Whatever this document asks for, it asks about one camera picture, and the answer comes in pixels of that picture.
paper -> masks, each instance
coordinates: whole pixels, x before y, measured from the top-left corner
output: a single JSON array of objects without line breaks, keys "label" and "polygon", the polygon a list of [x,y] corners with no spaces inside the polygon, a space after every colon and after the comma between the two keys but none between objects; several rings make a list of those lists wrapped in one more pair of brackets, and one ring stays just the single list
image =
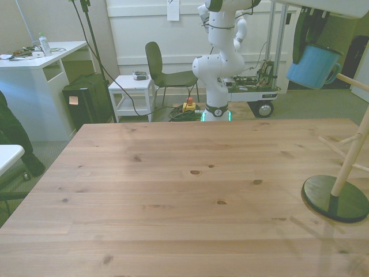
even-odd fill
[{"label": "paper", "polygon": [[78,96],[69,96],[70,105],[78,105]]},{"label": "paper", "polygon": [[167,0],[167,20],[179,21],[179,0]]},{"label": "paper", "polygon": [[12,57],[13,55],[6,55],[6,54],[2,54],[0,55],[1,59],[9,59],[10,57]]}]

black wheel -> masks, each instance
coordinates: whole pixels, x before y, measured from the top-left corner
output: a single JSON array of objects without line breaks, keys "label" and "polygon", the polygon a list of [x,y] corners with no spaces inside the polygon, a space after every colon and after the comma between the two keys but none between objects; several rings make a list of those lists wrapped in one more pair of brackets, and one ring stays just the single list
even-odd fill
[{"label": "black wheel", "polygon": [[256,117],[270,117],[274,111],[274,105],[271,101],[257,101],[249,106]]}]

blue mug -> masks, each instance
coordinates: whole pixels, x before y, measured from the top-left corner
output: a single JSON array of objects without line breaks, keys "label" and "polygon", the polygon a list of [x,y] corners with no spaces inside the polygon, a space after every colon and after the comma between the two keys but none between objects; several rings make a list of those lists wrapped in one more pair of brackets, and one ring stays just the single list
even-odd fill
[{"label": "blue mug", "polygon": [[337,63],[342,55],[336,50],[308,44],[298,64],[292,63],[286,77],[291,81],[308,88],[320,89],[324,84],[330,84],[341,71],[341,65]]}]

yellow base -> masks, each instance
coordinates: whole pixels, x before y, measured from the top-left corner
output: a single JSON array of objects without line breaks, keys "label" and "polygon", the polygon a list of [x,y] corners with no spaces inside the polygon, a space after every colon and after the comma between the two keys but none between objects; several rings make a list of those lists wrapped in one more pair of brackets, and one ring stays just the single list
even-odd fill
[{"label": "yellow base", "polygon": [[184,102],[182,112],[185,111],[194,111],[196,110],[196,103],[192,103],[192,105],[187,105],[187,102]]}]

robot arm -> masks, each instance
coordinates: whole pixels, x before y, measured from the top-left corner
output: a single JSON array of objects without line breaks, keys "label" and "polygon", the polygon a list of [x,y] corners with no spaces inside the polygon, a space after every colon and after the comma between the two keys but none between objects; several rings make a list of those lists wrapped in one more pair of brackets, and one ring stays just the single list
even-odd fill
[{"label": "robot arm", "polygon": [[[237,52],[246,36],[247,25],[240,10],[259,4],[260,0],[206,0],[198,10],[203,23],[208,20],[210,44],[219,54],[204,55],[194,60],[193,72],[206,88],[206,121],[226,121],[229,118],[228,88],[218,78],[234,76],[242,72],[244,60]],[[235,36],[235,18],[238,32]]]},{"label": "robot arm", "polygon": [[241,48],[241,43],[247,35],[247,23],[244,17],[242,16],[242,12],[240,10],[236,12],[236,24],[238,31],[234,38],[233,43],[235,45],[236,51],[239,51]]}]

